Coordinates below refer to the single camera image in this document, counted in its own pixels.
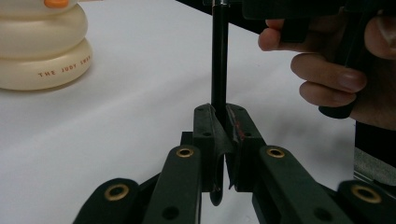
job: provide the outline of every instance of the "rounded base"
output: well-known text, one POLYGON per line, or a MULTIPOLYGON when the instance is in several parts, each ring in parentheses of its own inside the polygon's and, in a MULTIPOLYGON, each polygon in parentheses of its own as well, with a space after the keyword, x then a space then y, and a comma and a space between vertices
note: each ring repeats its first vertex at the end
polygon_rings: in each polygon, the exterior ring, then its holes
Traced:
POLYGON ((90 67, 92 48, 84 38, 77 46, 48 58, 10 60, 0 58, 0 88, 35 91, 68 83, 90 67))

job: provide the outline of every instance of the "brass ring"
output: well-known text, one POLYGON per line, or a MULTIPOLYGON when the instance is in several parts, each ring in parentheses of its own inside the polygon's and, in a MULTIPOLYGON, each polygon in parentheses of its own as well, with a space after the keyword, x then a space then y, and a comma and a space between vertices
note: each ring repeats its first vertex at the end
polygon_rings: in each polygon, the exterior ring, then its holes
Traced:
POLYGON ((129 193, 128 186, 124 184, 115 184, 108 187, 105 191, 105 198, 108 201, 114 202, 123 199, 129 193))
POLYGON ((181 157, 181 158, 188 158, 190 156, 192 156, 192 154, 194 154, 194 151, 192 149, 189 148, 181 148, 179 149, 176 154, 181 157))
POLYGON ((285 153, 278 148, 272 148, 272 147, 268 148, 267 154, 271 157, 279 158, 279 159, 285 157, 285 153))
POLYGON ((352 193, 367 203, 381 203, 381 196, 375 190, 361 185, 351 187, 352 193))

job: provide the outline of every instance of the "human hand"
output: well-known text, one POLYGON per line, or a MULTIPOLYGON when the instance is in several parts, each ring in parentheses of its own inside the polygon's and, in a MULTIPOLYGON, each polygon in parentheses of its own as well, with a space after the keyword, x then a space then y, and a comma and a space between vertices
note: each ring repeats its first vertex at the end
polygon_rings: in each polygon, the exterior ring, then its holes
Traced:
POLYGON ((396 130, 396 17, 378 15, 366 26, 365 47, 374 54, 370 69, 358 71, 331 63, 341 41, 347 16, 311 21, 304 43, 280 42, 282 20, 266 21, 269 28, 259 37, 264 51, 302 52, 291 61, 291 70, 306 80, 300 94, 313 105, 338 107, 356 99, 350 117, 376 127, 396 130))

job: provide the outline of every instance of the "cream-colored toy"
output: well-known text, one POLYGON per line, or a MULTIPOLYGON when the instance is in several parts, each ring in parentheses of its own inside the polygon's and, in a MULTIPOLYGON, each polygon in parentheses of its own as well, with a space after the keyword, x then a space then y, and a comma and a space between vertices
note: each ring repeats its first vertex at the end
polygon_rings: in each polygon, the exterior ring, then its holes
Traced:
POLYGON ((78 0, 0 0, 0 88, 56 87, 90 67, 88 23, 78 0))

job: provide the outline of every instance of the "white surface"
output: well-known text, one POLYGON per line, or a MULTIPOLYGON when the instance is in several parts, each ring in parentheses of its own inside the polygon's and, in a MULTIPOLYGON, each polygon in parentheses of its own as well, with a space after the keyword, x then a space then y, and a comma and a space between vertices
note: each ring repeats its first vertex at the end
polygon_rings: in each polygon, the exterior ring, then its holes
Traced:
MULTIPOLYGON (((159 173, 193 109, 210 101, 211 17, 173 0, 81 3, 90 70, 51 91, 0 91, 0 223, 71 223, 107 180, 159 173)), ((228 102, 267 144, 290 150, 319 182, 352 178, 354 122, 322 116, 298 93, 290 52, 261 52, 230 27, 228 102)), ((250 194, 226 191, 202 223, 258 223, 250 194)))

